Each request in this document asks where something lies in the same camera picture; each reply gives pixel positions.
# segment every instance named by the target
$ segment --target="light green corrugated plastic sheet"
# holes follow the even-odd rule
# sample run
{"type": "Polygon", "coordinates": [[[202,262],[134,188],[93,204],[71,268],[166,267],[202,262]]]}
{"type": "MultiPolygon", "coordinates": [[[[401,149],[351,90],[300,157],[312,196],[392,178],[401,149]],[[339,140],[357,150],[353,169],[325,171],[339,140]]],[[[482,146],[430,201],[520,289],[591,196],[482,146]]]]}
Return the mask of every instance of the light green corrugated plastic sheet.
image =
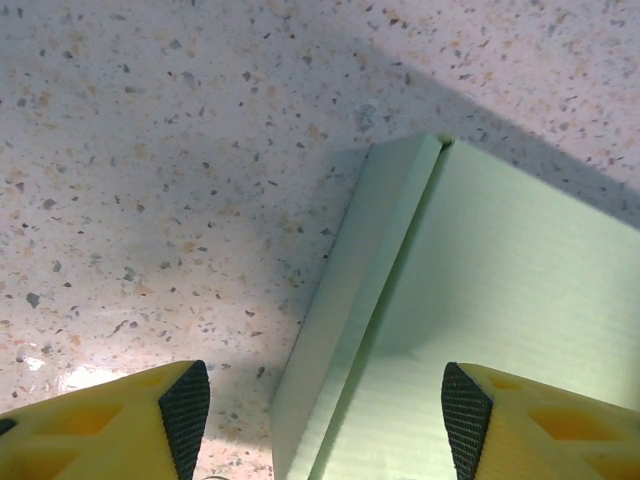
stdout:
{"type": "MultiPolygon", "coordinates": [[[[363,180],[393,176],[383,168],[407,154],[400,146],[375,147],[378,165],[363,180]]],[[[454,479],[440,406],[449,361],[640,407],[640,232],[462,142],[442,151],[430,173],[411,208],[395,203],[411,211],[401,246],[390,253],[380,242],[372,255],[394,257],[384,287],[370,293],[376,301],[365,302],[374,311],[351,312],[340,326],[315,316],[331,309],[323,279],[300,338],[317,353],[296,345],[274,404],[274,456],[287,438],[292,459],[288,473],[287,462],[275,463],[276,478],[454,479]],[[310,373],[318,365],[327,367],[310,373]],[[287,425],[283,412],[297,396],[312,406],[287,425]]],[[[360,185],[358,194],[354,212],[381,201],[360,185]]],[[[345,219],[338,242],[357,250],[370,237],[349,232],[355,221],[345,219]]],[[[389,217],[369,222],[360,229],[397,230],[389,217]]],[[[332,254],[330,264],[342,278],[344,259],[332,254]]],[[[361,298],[371,272],[363,270],[354,289],[361,298]]]]}

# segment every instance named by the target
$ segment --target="countertop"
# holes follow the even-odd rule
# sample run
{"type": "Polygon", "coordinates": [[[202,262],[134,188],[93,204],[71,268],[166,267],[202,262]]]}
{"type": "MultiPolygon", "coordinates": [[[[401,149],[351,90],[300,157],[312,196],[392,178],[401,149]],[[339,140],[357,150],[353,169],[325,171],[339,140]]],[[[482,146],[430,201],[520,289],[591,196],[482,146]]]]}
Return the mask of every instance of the countertop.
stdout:
{"type": "Polygon", "coordinates": [[[371,143],[451,133],[640,227],[637,2],[8,0],[0,35],[0,410],[202,358],[196,480],[272,477],[371,143]]]}

